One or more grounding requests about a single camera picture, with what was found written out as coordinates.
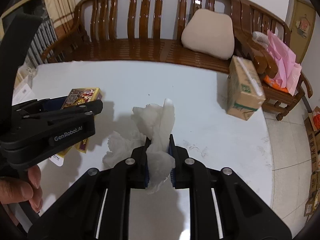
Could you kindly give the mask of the person's left hand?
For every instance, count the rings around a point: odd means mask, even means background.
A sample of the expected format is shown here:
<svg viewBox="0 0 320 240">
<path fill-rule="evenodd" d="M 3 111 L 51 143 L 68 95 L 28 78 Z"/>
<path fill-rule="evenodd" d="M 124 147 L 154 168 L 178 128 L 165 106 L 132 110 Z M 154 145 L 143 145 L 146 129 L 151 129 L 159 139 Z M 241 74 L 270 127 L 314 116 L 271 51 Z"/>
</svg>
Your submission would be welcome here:
<svg viewBox="0 0 320 240">
<path fill-rule="evenodd" d="M 28 169 L 28 181 L 15 178 L 1 178 L 1 203 L 12 204 L 28 201 L 38 213 L 43 205 L 40 186 L 41 170 L 38 165 Z"/>
</svg>

